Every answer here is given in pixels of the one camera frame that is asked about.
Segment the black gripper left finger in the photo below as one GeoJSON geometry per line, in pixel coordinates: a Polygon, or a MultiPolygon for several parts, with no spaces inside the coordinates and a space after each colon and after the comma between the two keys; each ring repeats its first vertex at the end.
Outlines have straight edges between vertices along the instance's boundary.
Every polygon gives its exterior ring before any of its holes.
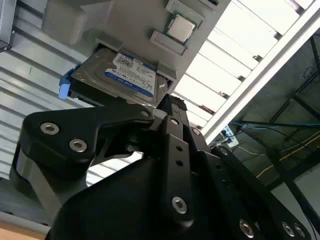
{"type": "Polygon", "coordinates": [[[28,115],[9,175],[14,188],[40,202],[54,223],[73,196],[139,160],[160,161],[170,180],[177,161],[187,162],[191,172],[191,157],[171,95],[153,110],[115,100],[28,115]]]}

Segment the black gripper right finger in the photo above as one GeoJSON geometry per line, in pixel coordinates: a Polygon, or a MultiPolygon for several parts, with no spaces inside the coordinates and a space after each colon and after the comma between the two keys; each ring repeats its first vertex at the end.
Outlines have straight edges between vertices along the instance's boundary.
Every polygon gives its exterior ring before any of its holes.
{"type": "Polygon", "coordinates": [[[191,165],[207,187],[208,201],[221,212],[226,240],[309,240],[305,226],[225,147],[209,147],[201,132],[189,125],[187,106],[175,96],[171,111],[183,124],[191,165]]]}

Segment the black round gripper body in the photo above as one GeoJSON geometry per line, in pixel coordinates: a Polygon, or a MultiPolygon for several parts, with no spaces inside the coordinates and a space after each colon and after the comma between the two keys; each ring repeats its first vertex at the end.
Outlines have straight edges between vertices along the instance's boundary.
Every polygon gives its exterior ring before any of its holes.
{"type": "Polygon", "coordinates": [[[49,240],[225,240],[221,211],[186,161],[165,179],[159,160],[141,159],[74,195],[49,240]]]}

